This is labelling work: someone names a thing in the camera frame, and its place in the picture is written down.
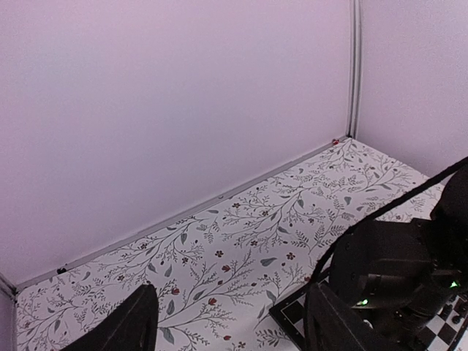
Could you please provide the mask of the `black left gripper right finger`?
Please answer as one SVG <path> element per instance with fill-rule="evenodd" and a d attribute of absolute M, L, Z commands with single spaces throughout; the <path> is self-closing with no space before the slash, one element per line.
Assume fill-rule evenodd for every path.
<path fill-rule="evenodd" d="M 399 346 L 370 328 L 325 284 L 306 292 L 305 350 L 397 350 Z"/>

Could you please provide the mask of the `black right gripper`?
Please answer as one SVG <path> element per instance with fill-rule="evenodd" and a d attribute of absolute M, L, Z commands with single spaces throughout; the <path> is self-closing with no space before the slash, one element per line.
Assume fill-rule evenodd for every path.
<path fill-rule="evenodd" d="M 427 350 L 444 330 L 460 289 L 459 270 L 424 270 L 416 277 L 371 275 L 350 306 L 405 350 Z"/>

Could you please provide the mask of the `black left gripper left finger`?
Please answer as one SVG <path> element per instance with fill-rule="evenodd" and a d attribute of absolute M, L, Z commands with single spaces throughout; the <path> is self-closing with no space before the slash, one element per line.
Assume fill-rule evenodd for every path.
<path fill-rule="evenodd" d="M 155 286 L 143 284 L 97 327 L 64 351 L 154 350 L 158 328 Z"/>

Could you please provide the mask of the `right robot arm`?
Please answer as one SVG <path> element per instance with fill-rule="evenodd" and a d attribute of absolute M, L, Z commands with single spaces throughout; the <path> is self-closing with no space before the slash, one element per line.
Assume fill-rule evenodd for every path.
<path fill-rule="evenodd" d="M 353 255 L 346 302 L 408 350 L 454 293 L 467 290 L 467 169 L 453 175 L 429 219 L 369 221 L 346 244 Z"/>

